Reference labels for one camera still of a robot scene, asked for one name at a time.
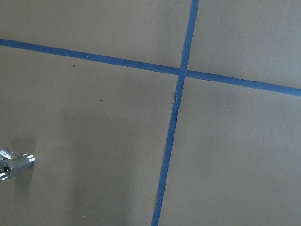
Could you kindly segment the brown paper table cover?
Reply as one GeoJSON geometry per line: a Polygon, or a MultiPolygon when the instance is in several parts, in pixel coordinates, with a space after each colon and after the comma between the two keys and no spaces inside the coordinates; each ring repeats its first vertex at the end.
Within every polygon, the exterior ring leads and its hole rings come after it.
{"type": "Polygon", "coordinates": [[[3,0],[3,226],[298,226],[298,0],[3,0]]]}

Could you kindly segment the chrome metal pipe fitting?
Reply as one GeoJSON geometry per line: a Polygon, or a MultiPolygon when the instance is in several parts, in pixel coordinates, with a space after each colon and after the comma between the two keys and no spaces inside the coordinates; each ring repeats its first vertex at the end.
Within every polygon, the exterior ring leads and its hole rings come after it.
{"type": "Polygon", "coordinates": [[[11,150],[4,148],[0,151],[0,180],[5,181],[23,170],[34,166],[36,159],[31,154],[17,156],[11,150]]]}

